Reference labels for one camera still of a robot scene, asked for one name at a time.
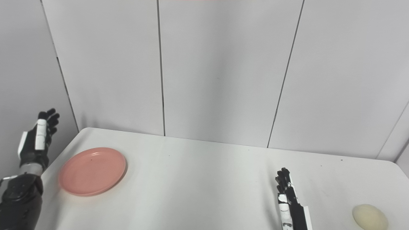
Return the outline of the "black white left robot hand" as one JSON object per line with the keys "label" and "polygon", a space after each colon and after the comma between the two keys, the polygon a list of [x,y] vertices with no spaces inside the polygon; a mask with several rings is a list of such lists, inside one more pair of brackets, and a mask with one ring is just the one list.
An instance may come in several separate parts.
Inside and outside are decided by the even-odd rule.
{"label": "black white left robot hand", "polygon": [[31,173],[43,173],[49,165],[47,156],[53,135],[57,132],[60,114],[52,108],[38,114],[34,127],[24,131],[19,142],[19,168]]}

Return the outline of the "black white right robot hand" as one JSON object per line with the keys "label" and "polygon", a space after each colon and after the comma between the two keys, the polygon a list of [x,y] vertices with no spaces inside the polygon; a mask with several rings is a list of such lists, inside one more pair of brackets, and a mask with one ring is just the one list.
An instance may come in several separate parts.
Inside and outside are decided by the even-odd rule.
{"label": "black white right robot hand", "polygon": [[311,215],[307,206],[298,201],[290,171],[283,167],[277,172],[277,202],[282,230],[312,230]]}

